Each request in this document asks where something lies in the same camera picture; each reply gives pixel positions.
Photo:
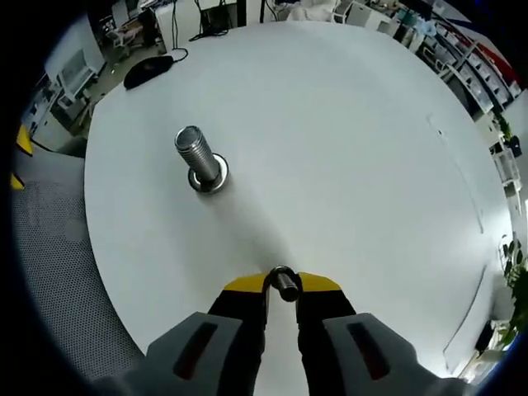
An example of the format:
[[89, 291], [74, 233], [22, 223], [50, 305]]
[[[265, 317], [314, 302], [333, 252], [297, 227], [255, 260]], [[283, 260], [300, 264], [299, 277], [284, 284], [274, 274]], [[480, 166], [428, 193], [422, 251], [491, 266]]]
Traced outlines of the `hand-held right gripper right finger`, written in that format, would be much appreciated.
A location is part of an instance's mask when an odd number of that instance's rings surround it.
[[341, 287], [300, 272], [298, 348], [310, 395], [416, 395], [413, 346], [370, 313], [357, 313]]

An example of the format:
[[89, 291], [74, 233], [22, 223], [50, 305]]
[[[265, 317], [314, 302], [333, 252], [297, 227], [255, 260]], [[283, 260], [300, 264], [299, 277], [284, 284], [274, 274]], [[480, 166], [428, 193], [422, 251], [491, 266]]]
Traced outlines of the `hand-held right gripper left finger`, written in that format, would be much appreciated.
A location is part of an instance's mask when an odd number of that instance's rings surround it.
[[196, 312], [148, 347], [148, 395], [252, 395], [265, 346], [264, 275], [224, 287], [207, 313]]

